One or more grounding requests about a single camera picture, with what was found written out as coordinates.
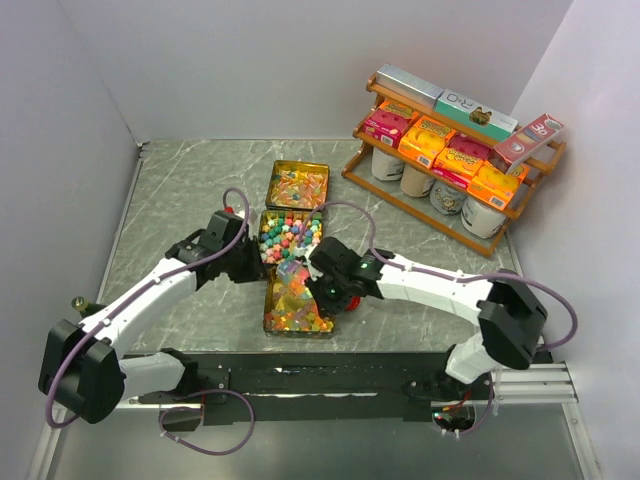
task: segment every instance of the red component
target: red component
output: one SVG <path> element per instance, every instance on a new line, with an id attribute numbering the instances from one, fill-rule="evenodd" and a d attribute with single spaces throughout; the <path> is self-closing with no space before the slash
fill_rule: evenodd
<path id="1" fill-rule="evenodd" d="M 358 308 L 358 305 L 360 305 L 360 300 L 362 300 L 360 297 L 351 297 L 351 302 L 349 302 L 349 305 L 347 305 L 347 308 L 345 308 L 344 311 L 350 312 Z"/>

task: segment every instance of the wooden shelf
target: wooden shelf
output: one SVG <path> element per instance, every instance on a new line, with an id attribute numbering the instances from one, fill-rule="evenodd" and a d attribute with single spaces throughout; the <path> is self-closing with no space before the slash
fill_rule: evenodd
<path id="1" fill-rule="evenodd" d="M 360 140 L 362 140 L 364 143 L 367 143 L 369 145 L 371 145 L 372 147 L 375 147 L 379 150 L 382 150 L 384 153 L 387 153 L 389 155 L 392 155 L 396 158 L 399 158 L 400 160 L 402 160 L 403 162 L 405 162 L 408 165 L 411 165 L 413 168 L 415 168 L 416 170 L 420 171 L 421 173 L 424 173 L 426 175 L 430 175 L 433 178 L 440 180 L 442 183 L 447 184 L 449 187 L 451 188 L 455 188 L 456 190 L 458 190 L 459 192 L 462 192 L 466 195 L 469 195 L 469 192 L 467 192 L 467 190 L 465 190 L 464 188 L 460 188 L 459 186 L 457 186 L 455 183 L 450 182 L 449 180 L 447 180 L 446 178 L 441 177 L 440 175 L 436 175 L 435 173 L 433 173 L 432 170 L 429 170 L 428 168 L 426 168 L 424 165 L 421 165 L 417 162 L 414 162 L 413 160 L 411 160 L 409 157 L 406 157 L 405 155 L 403 155 L 402 153 L 400 153 L 398 150 L 396 150 L 393 147 L 390 147 L 389 145 L 382 143 L 379 140 L 376 140 L 375 138 L 371 137 L 370 135 L 367 135 L 364 132 L 358 132 L 356 134 L 356 138 L 359 138 Z M 509 217 L 512 220 L 515 220 L 516 218 L 518 218 L 518 212 L 516 210 L 513 210 L 511 208 L 505 208 L 504 210 L 500 210 L 495 208 L 493 205 L 490 205 L 488 203 L 482 202 L 484 205 L 494 209 L 496 212 L 500 212 L 503 215 L 506 215 L 507 217 Z"/>
<path id="2" fill-rule="evenodd" d="M 454 218 L 459 219 L 459 215 L 448 216 L 443 215 L 435 208 L 431 206 L 431 202 L 429 201 L 429 197 L 424 198 L 413 198 L 406 197 L 404 194 L 393 194 L 389 192 L 389 186 L 391 184 L 398 184 L 399 181 L 394 182 L 380 182 L 377 181 L 373 175 L 371 175 L 371 166 L 370 160 L 367 158 L 371 155 L 373 151 L 373 146 L 363 142 L 362 147 L 358 150 L 355 156 L 351 159 L 351 161 L 345 166 L 344 170 L 342 170 L 342 176 L 347 180 L 354 182 L 355 184 L 361 186 L 362 188 L 370 191 L 371 193 L 377 195 L 383 200 L 389 202 L 390 204 L 404 210 L 408 214 L 414 216 L 418 220 L 426 223 L 427 225 L 432 226 L 436 230 L 439 230 L 446 235 L 449 235 L 452 238 L 455 238 L 460 243 L 466 245 L 467 247 L 475 250 L 481 255 L 485 257 L 491 256 L 493 251 L 496 249 L 500 240 L 504 236 L 507 231 L 507 227 L 511 223 L 511 219 L 507 219 L 505 224 L 502 226 L 500 231 L 491 239 L 483 240 L 475 237 L 473 234 L 467 232 L 464 227 L 461 225 L 461 222 L 458 220 L 457 227 L 452 226 L 451 224 L 447 225 L 444 222 L 453 220 Z M 367 169 L 367 173 L 363 174 L 362 168 Z"/>
<path id="3" fill-rule="evenodd" d="M 375 74 L 369 78 L 369 81 L 367 82 L 367 90 L 377 94 L 376 100 L 371 107 L 371 112 L 375 111 L 375 109 L 378 108 L 378 106 L 380 106 L 380 104 L 385 99 L 389 99 L 389 100 L 393 100 L 393 101 L 402 103 L 404 105 L 407 105 L 413 108 L 414 110 L 417 110 L 418 112 L 421 112 L 422 114 L 427 115 L 428 117 L 431 117 L 434 120 L 440 123 L 443 123 L 453 128 L 454 130 L 457 130 L 458 132 L 464 133 L 469 137 L 476 139 L 490 147 L 493 147 L 494 145 L 499 143 L 498 141 L 486 135 L 483 135 L 482 133 L 479 133 L 470 127 L 467 127 L 466 125 L 462 125 L 461 123 L 456 122 L 450 119 L 449 117 L 445 117 L 444 115 L 441 115 L 440 113 L 435 112 L 433 109 L 426 107 L 425 105 L 421 105 L 405 97 L 404 95 L 394 92 L 389 88 L 378 85 L 376 83 Z M 475 237 L 473 234 L 467 232 L 464 229 L 464 227 L 461 225 L 461 222 L 456 223 L 456 221 L 452 220 L 452 217 L 442 215 L 436 209 L 431 207 L 430 203 L 427 204 L 427 203 L 420 203 L 419 201 L 416 202 L 415 198 L 407 197 L 397 187 L 394 188 L 389 185 L 390 183 L 393 183 L 393 182 L 380 182 L 373 176 L 373 174 L 370 172 L 371 166 L 369 165 L 368 161 L 365 163 L 362 163 L 362 162 L 368 157 L 370 153 L 373 152 L 374 148 L 378 148 L 384 153 L 388 155 L 392 155 L 402 160 L 403 162 L 415 168 L 416 170 L 426 175 L 430 175 L 440 180 L 441 182 L 447 184 L 451 188 L 454 188 L 460 192 L 464 192 L 465 194 L 469 195 L 469 193 L 465 189 L 458 187 L 457 185 L 451 183 L 449 180 L 445 178 L 440 177 L 439 175 L 436 175 L 435 173 L 433 173 L 433 171 L 429 170 L 424 165 L 418 162 L 414 162 L 407 156 L 400 153 L 397 149 L 392 148 L 389 145 L 382 143 L 376 140 L 375 138 L 369 135 L 366 135 L 364 132 L 362 132 L 362 125 L 364 124 L 365 120 L 369 117 L 371 112 L 368 112 L 367 115 L 362 119 L 360 123 L 358 123 L 358 125 L 356 125 L 356 128 L 353 130 L 353 136 L 355 138 L 362 140 L 362 146 L 358 150 L 358 153 L 356 153 L 354 157 L 351 159 L 351 161 L 349 161 L 349 163 L 347 163 L 347 165 L 344 167 L 344 170 L 342 170 L 342 176 L 348 180 L 351 180 L 357 185 L 360 185 L 362 188 L 369 190 L 370 192 L 379 196 L 383 200 L 386 200 L 392 205 L 395 205 L 396 207 L 404 210 L 410 215 L 413 215 L 414 217 L 423 221 L 424 223 L 431 225 L 432 227 L 436 228 L 437 230 L 440 230 L 441 232 L 445 233 L 446 235 L 449 235 L 450 237 L 455 238 L 460 243 L 468 246 L 469 248 L 475 250 L 476 252 L 486 257 L 490 256 L 494 252 L 494 250 L 500 243 L 500 240 L 502 240 L 502 237 L 504 236 L 511 222 L 513 222 L 514 220 L 520 217 L 524 208 L 529 203 L 529 200 L 531 200 L 533 193 L 540 186 L 541 180 L 546 175 L 551 174 L 553 170 L 556 168 L 556 165 L 560 161 L 560 158 L 564 155 L 564 152 L 567 146 L 566 143 L 564 142 L 562 143 L 549 142 L 547 146 L 555 151 L 548 162 L 542 162 L 533 157 L 530 157 L 526 160 L 525 163 L 527 163 L 527 165 L 537 170 L 538 173 L 535 174 L 535 171 L 534 171 L 533 175 L 529 175 L 522 182 L 527 186 L 527 191 L 523 192 L 522 188 L 524 187 L 520 187 L 520 189 L 518 190 L 518 193 L 520 194 L 524 193 L 524 195 L 516 195 L 512 200 L 511 204 L 509 205 L 509 208 L 506 208 L 505 210 L 501 211 L 495 208 L 493 205 L 482 202 L 483 205 L 487 205 L 490 208 L 502 213 L 507 217 L 500 231 L 493 238 L 485 240 L 485 239 L 480 239 L 478 237 Z"/>
<path id="4" fill-rule="evenodd" d="M 451 118 L 436 112 L 432 108 L 427 107 L 426 105 L 422 105 L 418 102 L 414 102 L 413 100 L 405 97 L 404 95 L 394 92 L 393 90 L 383 87 L 382 85 L 379 85 L 376 82 L 375 73 L 369 78 L 369 81 L 367 82 L 367 91 L 375 92 L 384 98 L 388 98 L 390 100 L 394 100 L 408 107 L 411 107 L 414 110 L 419 111 L 423 115 L 427 115 L 428 117 L 431 117 L 434 120 L 437 120 L 438 122 L 453 128 L 454 130 L 457 130 L 458 132 L 464 133 L 469 137 L 475 138 L 476 140 L 490 147 L 493 147 L 496 144 L 500 143 L 498 140 L 488 137 L 483 133 L 480 133 L 477 130 L 474 130 L 471 127 L 463 125 L 462 123 L 456 122 L 455 120 L 452 120 Z M 559 144 L 557 142 L 550 142 L 548 146 L 557 151 L 561 147 L 561 145 L 562 144 Z M 551 163 L 545 163 L 533 157 L 529 157 L 525 161 L 525 163 L 530 167 L 535 168 L 536 170 L 540 170 L 540 172 L 542 172 L 543 175 L 551 174 L 551 172 L 553 172 L 553 169 L 555 168 L 555 163 L 553 161 L 551 161 Z"/>

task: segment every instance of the wooden rack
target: wooden rack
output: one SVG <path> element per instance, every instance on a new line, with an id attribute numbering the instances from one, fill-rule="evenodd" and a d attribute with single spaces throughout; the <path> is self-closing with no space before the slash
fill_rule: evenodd
<path id="1" fill-rule="evenodd" d="M 369 78 L 369 81 L 367 82 L 367 91 L 369 92 L 374 92 L 377 94 L 376 96 L 376 101 L 374 102 L 373 106 L 371 107 L 371 111 L 367 112 L 367 115 L 365 115 L 365 117 L 362 119 L 362 121 L 360 123 L 358 123 L 358 125 L 356 126 L 356 128 L 353 130 L 353 136 L 355 138 L 358 138 L 360 140 L 362 140 L 362 146 L 360 147 L 360 149 L 358 150 L 358 152 L 356 153 L 356 155 L 351 159 L 351 161 L 349 161 L 349 163 L 345 166 L 345 168 L 342 170 L 342 176 L 345 177 L 348 180 L 351 180 L 352 182 L 360 185 L 361 187 L 369 190 L 370 192 L 376 194 L 377 196 L 379 196 L 380 198 L 382 198 L 383 200 L 386 200 L 387 202 L 395 205 L 398 208 L 401 208 L 402 210 L 404 210 L 405 212 L 413 215 L 414 217 L 418 218 L 419 220 L 431 225 L 434 228 L 437 228 L 438 230 L 440 230 L 443 233 L 446 233 L 447 235 L 455 238 L 456 240 L 458 240 L 459 242 L 463 243 L 464 245 L 472 248 L 473 250 L 477 251 L 478 253 L 481 253 L 482 255 L 485 256 L 490 256 L 493 251 L 496 249 L 496 247 L 498 246 L 498 243 L 500 242 L 500 240 L 502 239 L 505 231 L 507 230 L 507 227 L 510 225 L 511 222 L 513 222 L 514 220 L 517 220 L 520 215 L 522 214 L 522 211 L 524 210 L 524 208 L 527 206 L 527 204 L 529 203 L 529 200 L 531 200 L 531 197 L 533 196 L 533 193 L 538 189 L 539 185 L 540 185 L 540 181 L 542 180 L 542 178 L 544 178 L 547 175 L 550 175 L 553 170 L 555 169 L 556 165 L 558 164 L 558 161 L 560 160 L 560 158 L 562 157 L 562 155 L 564 154 L 565 148 L 566 148 L 566 143 L 562 142 L 562 143 L 557 143 L 557 142 L 550 142 L 548 144 L 548 147 L 553 149 L 553 155 L 551 156 L 551 159 L 549 160 L 549 162 L 542 162 L 540 160 L 537 160 L 533 157 L 530 157 L 529 159 L 526 160 L 526 164 L 529 165 L 532 168 L 532 171 L 534 172 L 534 174 L 530 174 L 523 182 L 524 186 L 520 186 L 520 189 L 518 191 L 518 195 L 516 195 L 516 198 L 519 198 L 519 200 L 512 200 L 509 204 L 509 206 L 505 209 L 500 211 L 499 209 L 493 207 L 492 205 L 489 205 L 487 203 L 483 203 L 484 205 L 488 205 L 491 208 L 494 208 L 495 210 L 499 211 L 500 213 L 504 214 L 507 217 L 507 221 L 504 223 L 504 225 L 502 226 L 502 229 L 491 239 L 490 242 L 484 241 L 482 242 L 481 239 L 475 237 L 473 234 L 471 233 L 461 233 L 458 232 L 452 228 L 450 228 L 449 226 L 445 225 L 444 223 L 442 223 L 440 220 L 438 220 L 436 218 L 436 215 L 430 216 L 428 215 L 425 211 L 415 208 L 409 204 L 407 204 L 402 198 L 399 198 L 398 196 L 394 196 L 393 194 L 386 192 L 385 190 L 383 190 L 382 188 L 380 188 L 379 186 L 376 186 L 374 184 L 372 184 L 371 182 L 369 182 L 368 180 L 366 180 L 365 178 L 363 178 L 362 176 L 359 176 L 356 172 L 355 169 L 356 167 L 365 159 L 368 157 L 369 154 L 371 154 L 373 152 L 373 148 L 378 148 L 380 150 L 382 150 L 383 152 L 392 155 L 396 158 L 399 158 L 400 160 L 402 160 L 403 162 L 411 165 L 413 168 L 421 171 L 422 173 L 425 173 L 427 175 L 431 175 L 435 178 L 437 178 L 438 180 L 440 180 L 441 182 L 447 184 L 448 186 L 450 186 L 451 188 L 455 188 L 456 190 L 459 190 L 461 192 L 465 192 L 466 190 L 463 188 L 458 187 L 457 185 L 453 184 L 452 182 L 442 178 L 441 176 L 433 173 L 431 170 L 427 169 L 426 167 L 418 164 L 417 162 L 414 162 L 412 160 L 410 160 L 409 158 L 407 158 L 405 155 L 403 155 L 402 153 L 400 153 L 397 149 L 392 148 L 378 140 L 376 140 L 375 138 L 366 135 L 364 132 L 362 132 L 362 125 L 364 124 L 365 120 L 369 117 L 369 115 L 371 114 L 371 112 L 375 111 L 376 108 L 378 108 L 378 106 L 385 100 L 385 99 L 389 99 L 389 100 L 393 100 L 399 103 L 402 103 L 404 105 L 407 105 L 408 107 L 413 108 L 414 110 L 417 110 L 419 112 L 421 112 L 424 115 L 427 115 L 428 117 L 433 118 L 434 120 L 437 120 L 440 123 L 443 123 L 451 128 L 453 128 L 454 130 L 464 133 L 466 135 L 468 135 L 469 137 L 472 137 L 476 140 L 478 140 L 479 142 L 482 142 L 490 147 L 493 147 L 494 145 L 496 145 L 497 143 L 499 143 L 497 140 L 487 137 L 486 135 L 483 135 L 482 133 L 479 133 L 477 131 L 475 131 L 474 129 L 467 127 L 466 125 L 463 125 L 461 123 L 456 122 L 455 120 L 450 119 L 449 117 L 446 117 L 434 110 L 432 110 L 431 108 L 421 105 L 417 102 L 414 102 L 413 100 L 397 93 L 394 92 L 393 90 L 383 87 L 381 85 L 378 85 L 376 83 L 376 78 L 375 78 L 375 74 L 371 76 L 371 78 Z M 388 182 L 378 182 L 380 184 L 380 186 L 382 186 L 382 184 L 388 183 Z M 521 192 L 521 189 L 526 189 L 526 192 L 524 193 L 523 196 L 519 195 Z M 424 199 L 425 202 L 429 202 L 428 197 L 425 197 Z"/>

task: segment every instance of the candy box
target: candy box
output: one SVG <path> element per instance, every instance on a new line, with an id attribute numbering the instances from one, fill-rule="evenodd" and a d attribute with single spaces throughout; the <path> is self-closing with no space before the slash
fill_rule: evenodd
<path id="1" fill-rule="evenodd" d="M 329 165 L 273 162 L 265 204 L 268 209 L 313 210 L 327 201 Z"/>
<path id="2" fill-rule="evenodd" d="M 529 173 L 529 167 L 519 165 L 513 175 L 502 173 L 489 162 L 484 162 L 478 170 L 467 191 L 498 210 L 504 210 L 513 199 L 520 183 Z"/>
<path id="3" fill-rule="evenodd" d="M 498 141 L 507 139 L 518 125 L 517 120 L 451 90 L 438 98 L 436 112 Z"/>
<path id="4" fill-rule="evenodd" d="M 494 150 L 511 171 L 549 143 L 563 128 L 562 123 L 545 113 L 497 144 Z"/>
<path id="5" fill-rule="evenodd" d="M 365 120 L 362 131 L 390 147 L 398 148 L 400 139 L 419 116 L 420 113 L 412 108 L 385 100 Z"/>
<path id="6" fill-rule="evenodd" d="M 445 148 L 440 152 L 433 165 L 433 171 L 451 180 L 445 172 L 455 175 L 454 183 L 461 188 L 467 188 L 471 178 L 480 170 L 484 160 L 462 153 L 454 148 Z"/>
<path id="7" fill-rule="evenodd" d="M 262 324 L 267 335 L 331 338 L 334 320 L 321 317 L 313 298 L 295 295 L 278 278 L 275 268 L 269 270 Z"/>
<path id="8" fill-rule="evenodd" d="M 405 157 L 431 168 L 438 154 L 455 133 L 451 127 L 422 116 L 402 137 L 398 151 Z"/>
<path id="9" fill-rule="evenodd" d="M 265 210 L 260 216 L 258 248 L 260 258 L 267 268 L 293 257 L 298 245 L 298 234 L 309 212 L 300 210 Z M 303 244 L 317 245 L 324 236 L 322 212 L 313 214 L 305 230 Z"/>
<path id="10" fill-rule="evenodd" d="M 438 97 L 444 92 L 443 88 L 388 63 L 376 72 L 376 82 L 429 108 L 433 108 Z"/>

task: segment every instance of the white jar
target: white jar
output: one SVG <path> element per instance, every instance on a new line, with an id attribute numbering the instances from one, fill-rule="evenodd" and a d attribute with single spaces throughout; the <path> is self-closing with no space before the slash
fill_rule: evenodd
<path id="1" fill-rule="evenodd" d="M 480 238 L 491 238 L 500 231 L 507 217 L 469 197 L 462 206 L 462 225 Z"/>
<path id="2" fill-rule="evenodd" d="M 384 153 L 378 148 L 373 149 L 371 173 L 378 180 L 399 180 L 404 170 L 404 162 L 399 158 Z"/>
<path id="3" fill-rule="evenodd" d="M 431 204 L 440 213 L 455 215 L 462 209 L 462 204 L 467 198 L 466 193 L 451 188 L 446 183 L 438 180 L 431 189 Z"/>
<path id="4" fill-rule="evenodd" d="M 400 188 L 410 197 L 424 197 L 429 193 L 434 183 L 436 183 L 436 179 L 431 175 L 407 165 L 404 167 Z"/>

